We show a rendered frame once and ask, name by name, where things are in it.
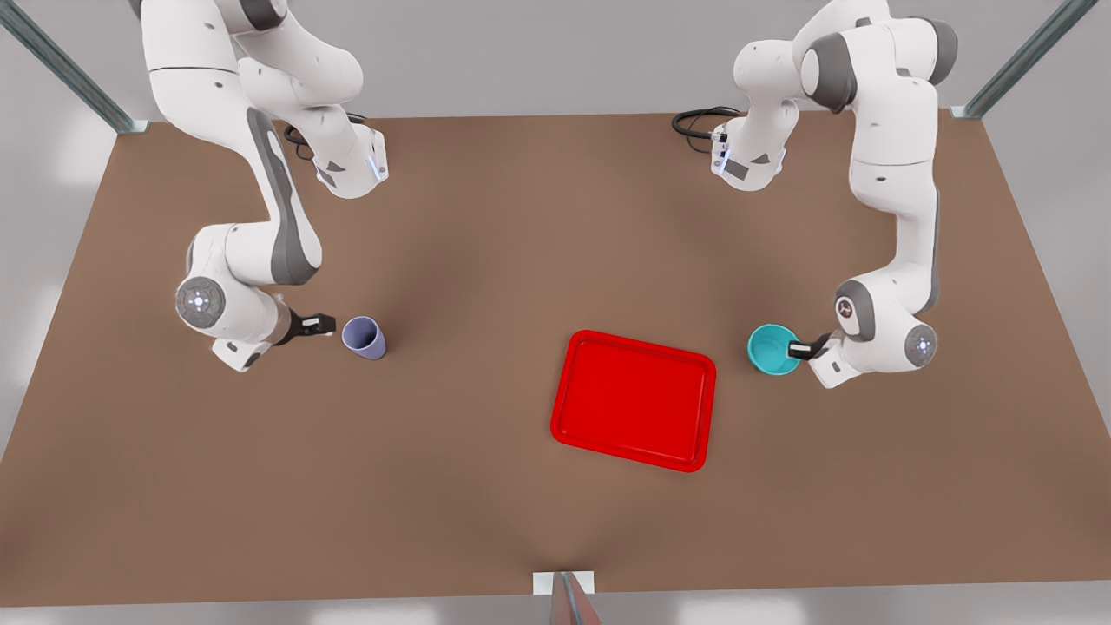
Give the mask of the red tray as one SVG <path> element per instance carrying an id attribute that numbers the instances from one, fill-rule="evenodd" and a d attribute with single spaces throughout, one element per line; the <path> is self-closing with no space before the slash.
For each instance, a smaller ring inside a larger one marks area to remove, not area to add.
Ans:
<path id="1" fill-rule="evenodd" d="M 580 450 L 679 472 L 705 465 L 717 367 L 677 347 L 579 331 L 570 337 L 550 431 Z"/>

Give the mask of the silver frame post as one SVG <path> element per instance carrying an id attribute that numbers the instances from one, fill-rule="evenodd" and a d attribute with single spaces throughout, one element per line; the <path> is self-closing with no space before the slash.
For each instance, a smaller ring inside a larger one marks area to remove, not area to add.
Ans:
<path id="1" fill-rule="evenodd" d="M 550 625 L 602 625 L 592 605 L 595 572 L 536 572 L 533 594 L 550 596 Z"/>
<path id="2" fill-rule="evenodd" d="M 138 135 L 148 131 L 148 120 L 136 120 L 108 95 L 70 56 L 47 36 L 16 0 L 0 0 L 0 26 L 56 75 L 73 94 L 96 112 L 118 135 Z"/>
<path id="3" fill-rule="evenodd" d="M 955 120 L 983 119 L 1099 2 L 1100 0 L 1062 0 L 1055 11 L 1035 28 L 1024 44 L 1015 49 L 1015 53 L 975 95 L 965 104 L 949 107 L 950 115 Z"/>

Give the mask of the teal bowl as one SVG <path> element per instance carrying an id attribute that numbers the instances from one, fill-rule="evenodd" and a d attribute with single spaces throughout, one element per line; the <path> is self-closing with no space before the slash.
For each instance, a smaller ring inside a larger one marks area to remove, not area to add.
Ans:
<path id="1" fill-rule="evenodd" d="M 797 340 L 794 332 L 778 324 L 764 324 L 755 327 L 747 341 L 747 356 L 759 372 L 771 376 L 782 376 L 793 372 L 800 359 L 790 355 L 791 341 Z"/>

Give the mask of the lavender cup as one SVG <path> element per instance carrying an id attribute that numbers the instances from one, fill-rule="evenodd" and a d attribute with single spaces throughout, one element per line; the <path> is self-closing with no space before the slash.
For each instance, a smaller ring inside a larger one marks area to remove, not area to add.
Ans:
<path id="1" fill-rule="evenodd" d="M 377 360 L 386 355 L 386 336 L 373 317 L 358 316 L 346 321 L 341 340 L 359 357 Z"/>

